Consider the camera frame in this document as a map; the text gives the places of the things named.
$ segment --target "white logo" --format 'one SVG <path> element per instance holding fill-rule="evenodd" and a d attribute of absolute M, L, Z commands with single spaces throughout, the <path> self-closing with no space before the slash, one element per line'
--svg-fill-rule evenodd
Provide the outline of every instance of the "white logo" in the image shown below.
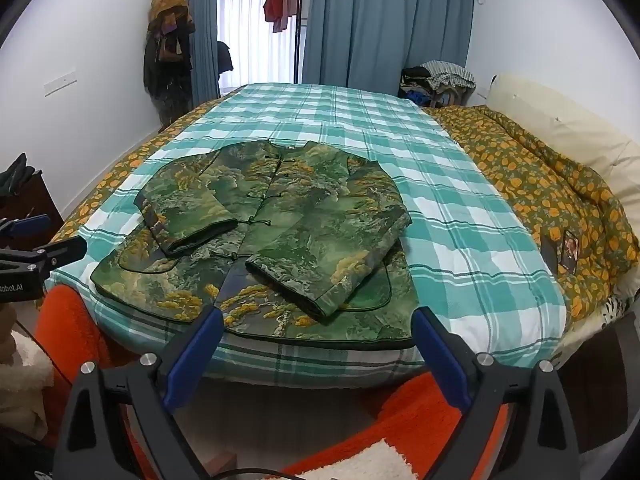
<path fill-rule="evenodd" d="M 22 290 L 22 284 L 17 285 L 0 285 L 0 292 L 20 292 Z"/>

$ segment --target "curtain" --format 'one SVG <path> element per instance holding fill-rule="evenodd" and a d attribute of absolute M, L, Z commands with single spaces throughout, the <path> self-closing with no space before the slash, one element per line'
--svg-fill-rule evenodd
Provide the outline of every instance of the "curtain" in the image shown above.
<path fill-rule="evenodd" d="M 464 66 L 474 0 L 311 0 L 303 83 L 396 95 L 401 70 Z"/>
<path fill-rule="evenodd" d="M 220 75 L 225 94 L 249 83 L 293 83 L 296 17 L 272 33 L 264 21 L 265 0 L 218 0 L 218 39 L 226 43 L 234 69 Z"/>
<path fill-rule="evenodd" d="M 187 0 L 196 31 L 190 35 L 193 106 L 220 96 L 216 0 Z"/>

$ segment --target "cream headboard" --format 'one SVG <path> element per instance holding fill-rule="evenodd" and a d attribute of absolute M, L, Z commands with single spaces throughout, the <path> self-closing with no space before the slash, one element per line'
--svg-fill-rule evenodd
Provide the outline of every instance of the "cream headboard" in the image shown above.
<path fill-rule="evenodd" d="M 593 168 L 622 202 L 640 236 L 640 146 L 561 93 L 513 75 L 495 78 L 486 104 L 556 152 Z M 623 276 L 618 288 L 625 297 L 633 297 L 640 289 L 640 267 Z"/>

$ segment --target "hand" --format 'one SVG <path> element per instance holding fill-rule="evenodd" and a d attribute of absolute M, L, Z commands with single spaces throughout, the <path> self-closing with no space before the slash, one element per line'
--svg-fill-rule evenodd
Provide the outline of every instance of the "hand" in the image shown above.
<path fill-rule="evenodd" d="M 14 362 L 15 341 L 11 335 L 11 329 L 14 326 L 15 319 L 14 308 L 10 304 L 0 303 L 0 363 L 2 364 L 12 364 Z"/>

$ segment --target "blue curtain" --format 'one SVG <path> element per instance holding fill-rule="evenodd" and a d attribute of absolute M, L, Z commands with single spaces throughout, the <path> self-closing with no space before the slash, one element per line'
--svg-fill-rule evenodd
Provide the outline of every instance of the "blue curtain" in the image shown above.
<path fill-rule="evenodd" d="M 401 70 L 464 66 L 474 0 L 311 0 L 303 83 L 396 95 Z"/>
<path fill-rule="evenodd" d="M 187 0 L 196 31 L 190 36 L 193 106 L 220 97 L 218 90 L 218 0 Z"/>

